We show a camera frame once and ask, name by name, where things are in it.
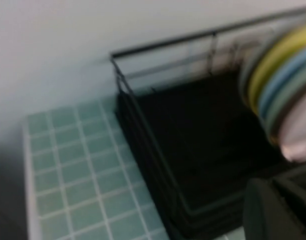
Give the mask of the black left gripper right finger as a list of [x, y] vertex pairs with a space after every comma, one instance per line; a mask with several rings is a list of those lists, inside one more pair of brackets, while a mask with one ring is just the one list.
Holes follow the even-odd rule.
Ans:
[[273, 240], [306, 240], [306, 164], [272, 178], [285, 214], [272, 226]]

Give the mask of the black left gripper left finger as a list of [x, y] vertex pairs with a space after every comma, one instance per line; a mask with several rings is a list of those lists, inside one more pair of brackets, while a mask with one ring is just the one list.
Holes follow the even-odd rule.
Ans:
[[247, 240], [298, 240], [300, 225], [286, 204], [263, 180], [247, 183], [244, 200], [244, 232]]

